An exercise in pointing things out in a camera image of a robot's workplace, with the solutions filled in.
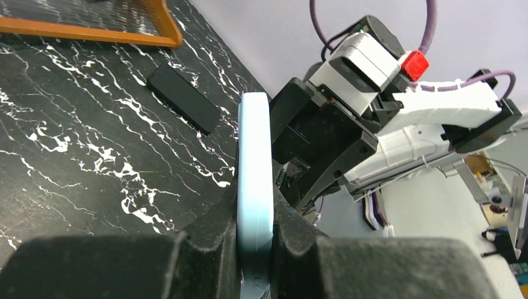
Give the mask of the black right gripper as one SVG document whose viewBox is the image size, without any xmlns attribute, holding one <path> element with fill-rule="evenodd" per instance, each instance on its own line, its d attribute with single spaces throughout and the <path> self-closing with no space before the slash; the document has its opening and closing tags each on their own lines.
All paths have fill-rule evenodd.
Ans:
<svg viewBox="0 0 528 299">
<path fill-rule="evenodd" d="M 272 157 L 299 171 L 280 191 L 297 210 L 306 207 L 377 151 L 378 139 L 335 98 L 292 78 L 270 102 Z"/>
</svg>

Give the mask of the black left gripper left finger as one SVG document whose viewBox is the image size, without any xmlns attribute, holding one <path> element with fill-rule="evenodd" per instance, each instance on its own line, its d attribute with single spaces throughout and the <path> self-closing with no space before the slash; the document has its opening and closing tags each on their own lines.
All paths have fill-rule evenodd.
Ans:
<svg viewBox="0 0 528 299">
<path fill-rule="evenodd" d="M 28 240 L 1 270 L 1 297 L 238 298 L 236 194 L 174 235 Z"/>
</svg>

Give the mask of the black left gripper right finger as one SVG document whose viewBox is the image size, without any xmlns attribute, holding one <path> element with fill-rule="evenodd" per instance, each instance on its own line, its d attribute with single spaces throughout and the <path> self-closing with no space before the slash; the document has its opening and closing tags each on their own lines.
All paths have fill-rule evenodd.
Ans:
<svg viewBox="0 0 528 299">
<path fill-rule="evenodd" d="M 459 240 L 330 237 L 273 193 L 272 298 L 498 297 Z"/>
</svg>

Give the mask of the light blue phone case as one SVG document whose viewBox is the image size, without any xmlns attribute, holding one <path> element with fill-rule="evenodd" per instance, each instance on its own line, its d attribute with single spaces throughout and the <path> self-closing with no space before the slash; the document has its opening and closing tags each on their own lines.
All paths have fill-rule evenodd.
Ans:
<svg viewBox="0 0 528 299">
<path fill-rule="evenodd" d="M 263 92 L 248 92 L 238 106 L 237 252 L 241 298 L 261 298 L 270 287 L 273 242 L 273 168 L 270 109 Z"/>
</svg>

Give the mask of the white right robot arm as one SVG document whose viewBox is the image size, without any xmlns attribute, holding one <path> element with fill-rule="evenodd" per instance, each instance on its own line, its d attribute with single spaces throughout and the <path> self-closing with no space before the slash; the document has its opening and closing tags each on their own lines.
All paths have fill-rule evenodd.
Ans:
<svg viewBox="0 0 528 299">
<path fill-rule="evenodd" d="M 522 116 L 494 92 L 496 74 L 426 83 L 422 51 L 406 51 L 376 17 L 337 36 L 304 79 L 271 100 L 276 185 L 303 211 L 346 187 L 356 198 L 393 179 L 496 144 Z"/>
</svg>

